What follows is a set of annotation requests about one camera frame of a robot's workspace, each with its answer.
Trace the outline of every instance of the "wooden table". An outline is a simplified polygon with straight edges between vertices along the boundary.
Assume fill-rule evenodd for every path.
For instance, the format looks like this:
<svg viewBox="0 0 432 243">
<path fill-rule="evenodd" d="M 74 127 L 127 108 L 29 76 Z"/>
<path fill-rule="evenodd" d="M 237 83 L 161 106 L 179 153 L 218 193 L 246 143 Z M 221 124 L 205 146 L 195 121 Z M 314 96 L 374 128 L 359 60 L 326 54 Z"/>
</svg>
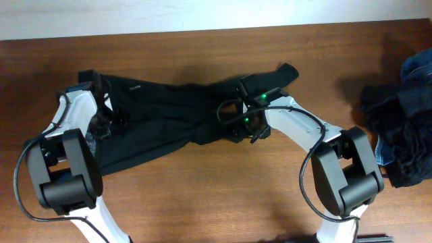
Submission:
<svg viewBox="0 0 432 243">
<path fill-rule="evenodd" d="M 209 84 L 287 62 L 300 72 L 286 88 L 299 104 L 331 124 L 351 128 L 361 125 L 356 112 L 361 88 L 399 82 L 401 63 L 431 46 L 429 20 L 2 41 L 0 241 L 85 242 L 70 222 L 27 219 L 12 188 L 23 141 L 48 126 L 57 110 L 55 92 L 77 83 L 80 70 Z M 279 132 L 255 144 L 188 144 L 104 177 L 103 196 L 135 242 L 257 242 L 313 234 L 321 219 L 299 191 L 304 156 Z M 385 186 L 362 217 L 360 234 L 430 242 L 432 181 L 395 189 L 386 180 Z M 55 216 L 37 203 L 25 166 L 20 187 L 31 212 Z M 319 204 L 310 168 L 306 190 Z"/>
</svg>

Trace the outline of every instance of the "black cable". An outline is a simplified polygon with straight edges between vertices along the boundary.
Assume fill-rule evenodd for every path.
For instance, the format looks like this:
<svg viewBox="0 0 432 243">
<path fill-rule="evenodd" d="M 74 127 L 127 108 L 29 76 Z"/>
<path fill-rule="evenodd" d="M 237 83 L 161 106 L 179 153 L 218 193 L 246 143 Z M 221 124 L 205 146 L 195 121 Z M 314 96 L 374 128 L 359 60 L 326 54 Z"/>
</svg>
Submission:
<svg viewBox="0 0 432 243">
<path fill-rule="evenodd" d="M 354 232 L 354 238 L 352 239 L 352 243 L 356 243 L 357 242 L 357 234 L 358 234 L 358 228 L 359 228 L 359 221 L 360 221 L 360 218 L 358 218 L 358 219 L 355 219 L 355 221 L 356 221 L 356 231 Z"/>
<path fill-rule="evenodd" d="M 222 107 L 227 103 L 235 104 L 235 103 L 239 103 L 239 102 L 242 102 L 242 99 L 240 99 L 240 98 L 239 99 L 230 99 L 230 100 L 222 102 L 216 110 L 216 116 L 217 116 L 217 119 L 219 120 L 219 122 L 223 123 L 221 120 L 221 117 L 219 116 L 219 113 L 221 112 Z"/>
<path fill-rule="evenodd" d="M 302 166 L 300 168 L 300 173 L 299 173 L 299 177 L 298 177 L 298 183 L 300 185 L 300 191 L 301 191 L 301 193 L 303 195 L 304 200 L 308 204 L 308 206 L 318 216 L 320 216 L 321 218 L 323 218 L 323 219 L 325 219 L 327 221 L 333 222 L 333 223 L 343 223 L 343 222 L 347 222 L 349 220 L 356 220 L 356 233 L 355 233 L 355 237 L 354 237 L 354 241 L 355 241 L 356 240 L 356 234 L 358 232 L 358 221 L 360 220 L 360 218 L 359 217 L 355 217 L 355 216 L 349 216 L 349 217 L 346 217 L 346 218 L 343 218 L 343 219 L 333 219 L 333 218 L 330 218 L 330 217 L 324 215 L 322 212 L 320 212 L 314 206 L 314 204 L 311 202 L 311 200 L 309 200 L 309 197 L 306 194 L 306 190 L 304 189 L 304 182 L 303 182 L 303 180 L 304 180 L 304 172 L 306 170 L 306 166 L 307 166 L 307 164 L 309 162 L 309 159 L 312 157 L 313 153 L 316 151 L 316 149 L 318 148 L 318 146 L 320 145 L 320 143 L 324 140 L 325 132 L 326 132 L 325 126 L 321 123 L 321 121 L 318 118 L 316 118 L 314 115 L 312 115 L 311 113 L 309 113 L 308 111 L 305 111 L 303 109 L 294 108 L 292 106 L 289 106 L 289 107 L 286 107 L 286 106 L 274 106 L 274 107 L 263 107 L 263 108 L 252 109 L 252 110 L 247 111 L 247 112 L 245 112 L 245 113 L 243 113 L 243 114 L 241 114 L 238 117 L 235 117 L 233 119 L 230 119 L 230 120 L 227 120 L 227 121 L 221 121 L 221 123 L 224 124 L 224 125 L 228 125 L 228 124 L 234 123 L 234 122 L 238 121 L 239 119 L 242 119 L 243 117 L 246 117 L 246 116 L 248 116 L 250 114 L 253 114 L 253 113 L 256 113 L 256 112 L 259 112 L 259 111 L 270 110 L 270 109 L 285 109 L 285 110 L 288 110 L 288 111 L 296 111 L 296 112 L 305 114 L 308 117 L 310 117 L 312 120 L 314 120 L 318 124 L 318 126 L 320 127 L 320 129 L 321 129 L 321 136 L 318 139 L 318 141 L 314 144 L 314 146 L 310 149 L 310 151 L 308 152 L 307 156 L 304 158 L 303 164 L 302 164 Z"/>
<path fill-rule="evenodd" d="M 70 100 L 68 98 L 68 96 L 65 93 L 61 93 L 61 95 L 63 97 L 65 97 L 66 100 L 66 107 L 65 110 L 63 111 L 63 113 L 61 114 L 61 117 L 59 119 L 59 121 L 56 124 L 53 124 L 53 127 L 49 130 L 47 130 L 46 132 L 43 132 L 42 134 L 40 134 L 39 136 L 37 136 L 36 138 L 33 138 L 28 144 L 27 146 L 24 148 L 24 150 L 22 151 L 20 157 L 17 160 L 15 169 L 13 171 L 13 191 L 15 192 L 15 199 L 18 202 L 18 206 L 20 207 L 21 211 L 23 212 L 23 214 L 25 216 L 27 216 L 29 219 L 31 220 L 35 220 L 37 222 L 57 222 L 57 221 L 69 221 L 69 220 L 79 220 L 82 222 L 85 222 L 88 226 L 90 226 L 106 243 L 109 243 L 108 239 L 106 239 L 106 237 L 89 221 L 87 220 L 87 218 L 84 217 L 57 217 L 57 218 L 40 218 L 40 217 L 35 217 L 33 215 L 31 215 L 27 209 L 24 207 L 24 205 L 22 204 L 21 201 L 21 197 L 20 197 L 20 192 L 18 190 L 18 172 L 20 169 L 20 165 L 22 162 L 22 159 L 26 156 L 27 152 L 37 143 L 39 142 L 39 140 L 43 137 L 45 137 L 47 134 L 52 133 L 53 131 L 55 131 L 58 126 L 62 123 L 62 121 L 65 119 L 66 114 L 69 111 L 69 106 L 70 106 Z"/>
</svg>

